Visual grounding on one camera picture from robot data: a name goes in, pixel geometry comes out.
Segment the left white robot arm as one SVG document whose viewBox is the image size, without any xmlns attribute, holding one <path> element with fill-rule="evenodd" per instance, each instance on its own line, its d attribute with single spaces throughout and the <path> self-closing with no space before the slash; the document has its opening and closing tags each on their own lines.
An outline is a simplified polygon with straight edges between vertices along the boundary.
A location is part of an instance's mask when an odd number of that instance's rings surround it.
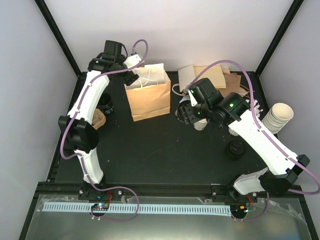
<svg viewBox="0 0 320 240">
<path fill-rule="evenodd" d="M 110 76 L 122 75 L 126 85 L 131 85 L 138 76 L 132 71 L 140 67 L 146 55 L 122 54 L 126 47 L 117 41 L 106 40 L 103 52 L 88 64 L 88 72 L 82 90 L 66 116 L 60 116 L 58 124 L 62 133 L 60 156 L 69 160 L 78 158 L 83 172 L 83 180 L 92 184 L 89 193 L 97 200 L 108 192 L 101 181 L 104 173 L 100 167 L 97 145 L 99 135 L 92 126 L 98 102 L 110 83 Z"/>
</svg>

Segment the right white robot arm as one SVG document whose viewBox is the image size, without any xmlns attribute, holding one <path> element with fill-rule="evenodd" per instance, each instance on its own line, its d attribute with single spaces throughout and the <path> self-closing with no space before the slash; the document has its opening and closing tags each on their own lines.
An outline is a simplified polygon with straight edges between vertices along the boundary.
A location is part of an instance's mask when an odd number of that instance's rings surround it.
<svg viewBox="0 0 320 240">
<path fill-rule="evenodd" d="M 266 164 L 262 170 L 237 177 L 228 187 L 228 198 L 240 201 L 253 192 L 281 196 L 288 192 L 310 159 L 297 155 L 282 144 L 256 117 L 249 104 L 235 92 L 223 97 L 208 78 L 188 88 L 190 104 L 182 106 L 184 120 L 194 124 L 202 119 L 217 127 L 227 126 L 242 137 Z"/>
</svg>

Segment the black printed paper cup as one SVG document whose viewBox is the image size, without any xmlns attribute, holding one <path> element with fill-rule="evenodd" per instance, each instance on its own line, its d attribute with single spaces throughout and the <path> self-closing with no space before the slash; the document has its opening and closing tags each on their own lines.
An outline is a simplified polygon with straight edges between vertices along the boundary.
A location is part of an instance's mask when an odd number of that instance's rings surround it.
<svg viewBox="0 0 320 240">
<path fill-rule="evenodd" d="M 97 108 L 106 115 L 112 114 L 114 112 L 112 97 L 108 93 L 103 93 L 98 101 Z"/>
</svg>

